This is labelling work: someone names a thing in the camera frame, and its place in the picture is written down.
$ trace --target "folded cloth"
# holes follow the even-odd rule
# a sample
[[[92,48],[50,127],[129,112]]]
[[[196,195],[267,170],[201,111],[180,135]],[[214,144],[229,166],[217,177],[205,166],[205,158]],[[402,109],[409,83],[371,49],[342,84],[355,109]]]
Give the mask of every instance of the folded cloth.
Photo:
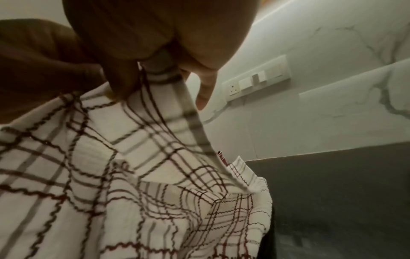
[[[255,258],[266,181],[211,148],[165,51],[124,102],[103,85],[0,130],[0,258]]]

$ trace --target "cloth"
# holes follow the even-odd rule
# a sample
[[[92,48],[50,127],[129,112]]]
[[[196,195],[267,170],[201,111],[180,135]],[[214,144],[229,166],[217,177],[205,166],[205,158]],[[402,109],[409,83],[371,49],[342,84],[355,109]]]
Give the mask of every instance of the cloth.
[[[56,98],[0,130],[0,258],[255,258],[266,181],[225,167],[164,51],[142,88]]]

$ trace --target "white cloth with red lines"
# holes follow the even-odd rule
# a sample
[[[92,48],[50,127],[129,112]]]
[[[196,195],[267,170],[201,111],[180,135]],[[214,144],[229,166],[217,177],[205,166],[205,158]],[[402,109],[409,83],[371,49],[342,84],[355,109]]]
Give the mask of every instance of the white cloth with red lines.
[[[66,95],[0,130],[0,258],[255,258],[266,181],[225,167],[167,53],[142,88]]]

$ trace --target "checkered cloth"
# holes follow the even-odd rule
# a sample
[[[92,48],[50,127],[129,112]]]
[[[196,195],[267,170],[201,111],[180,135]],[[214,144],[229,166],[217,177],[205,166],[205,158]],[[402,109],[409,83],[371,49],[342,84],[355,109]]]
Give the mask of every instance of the checkered cloth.
[[[66,95],[0,131],[0,258],[255,258],[266,181],[226,168],[165,52],[126,102]]]

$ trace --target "checkered pattern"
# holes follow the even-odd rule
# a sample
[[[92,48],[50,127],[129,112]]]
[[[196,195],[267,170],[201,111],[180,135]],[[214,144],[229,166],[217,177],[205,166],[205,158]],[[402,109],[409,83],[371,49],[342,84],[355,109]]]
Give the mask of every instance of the checkered pattern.
[[[211,148],[165,52],[141,89],[61,96],[0,130],[0,258],[254,258],[266,181]]]

